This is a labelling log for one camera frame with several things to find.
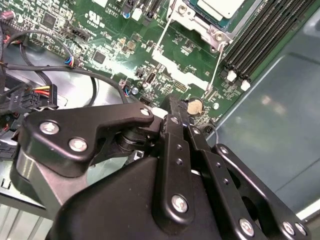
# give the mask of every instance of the black plastic part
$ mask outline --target black plastic part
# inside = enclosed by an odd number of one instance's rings
[[[200,176],[192,175],[196,215],[169,236],[152,217],[157,158],[139,159],[69,199],[48,240],[222,240]]]
[[[30,113],[32,109],[38,108],[41,105],[40,95],[28,90],[28,87],[26,84],[21,84],[3,93],[9,100],[0,104],[0,115],[25,114]]]
[[[20,173],[17,171],[17,157],[18,157],[19,147],[18,150],[15,152],[14,161],[12,163],[10,169],[10,180],[13,183],[14,187],[18,189],[22,194],[26,195],[27,197],[35,200],[36,202],[42,204],[41,200],[39,199],[36,191],[30,184],[30,182],[22,177]]]
[[[58,87],[55,84],[50,85],[48,98],[41,99],[40,109],[42,108],[50,108],[52,110],[58,108]]]
[[[106,138],[110,144],[118,131],[147,127],[153,122],[153,114],[150,111],[148,116],[142,114],[143,108],[143,104],[134,102],[35,112],[25,118],[18,142],[28,156],[49,169],[65,177],[78,177],[88,170],[98,139]],[[44,122],[56,123],[59,132],[44,134],[39,128]],[[85,140],[87,149],[71,150],[69,141],[73,138]]]
[[[152,215],[164,232],[180,234],[195,218],[189,144],[184,140],[181,120],[171,114],[164,118],[156,148],[160,151],[152,153],[155,156],[159,154]],[[185,200],[186,212],[179,212],[173,207],[174,195]]]
[[[212,151],[224,159],[228,170],[239,183],[239,194],[242,199],[252,203],[261,229],[269,239],[311,239],[311,233],[304,223],[227,146],[216,144]],[[294,236],[288,234],[283,222],[290,223]],[[304,226],[307,236],[297,229],[296,223]]]
[[[199,170],[203,177],[211,208],[219,219],[217,224],[222,239],[267,240],[251,219],[222,158],[211,152],[206,139],[202,134],[198,134],[197,128],[189,126],[185,131],[192,145],[193,167]],[[250,222],[254,236],[244,233],[239,223],[240,219]]]

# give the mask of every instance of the white sticker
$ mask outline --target white sticker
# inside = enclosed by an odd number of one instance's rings
[[[108,0],[92,0],[92,2],[99,4],[101,7],[105,8],[107,6]]]

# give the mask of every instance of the black metal bracket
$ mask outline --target black metal bracket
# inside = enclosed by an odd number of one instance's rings
[[[223,158],[251,217],[269,239],[311,239],[304,223],[226,145],[217,144],[212,152]]]
[[[210,151],[200,130],[189,126],[185,135],[191,144],[192,169],[198,170],[215,216],[222,239],[266,240],[262,231],[251,219],[245,204],[222,158]],[[245,222],[248,229],[243,229]]]
[[[151,111],[140,102],[36,112],[25,118],[18,143],[31,158],[62,176],[75,178],[88,170],[99,139],[105,139],[108,146],[124,128],[148,127],[153,120]],[[57,132],[41,130],[44,123],[56,127]],[[73,150],[72,140],[86,145],[85,150]]]
[[[195,218],[189,144],[183,124],[168,114],[161,125],[156,151],[158,166],[153,193],[152,216],[166,233],[184,231]]]

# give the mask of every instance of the motherboard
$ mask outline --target motherboard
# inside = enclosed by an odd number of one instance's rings
[[[2,0],[5,33],[36,29],[76,65],[150,107],[169,94],[197,126],[219,119],[320,6],[320,0]],[[29,36],[57,55],[52,39]]]

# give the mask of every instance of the gray metal panel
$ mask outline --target gray metal panel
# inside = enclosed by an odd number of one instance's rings
[[[320,198],[319,25],[320,10],[218,128],[220,142],[294,212]]]

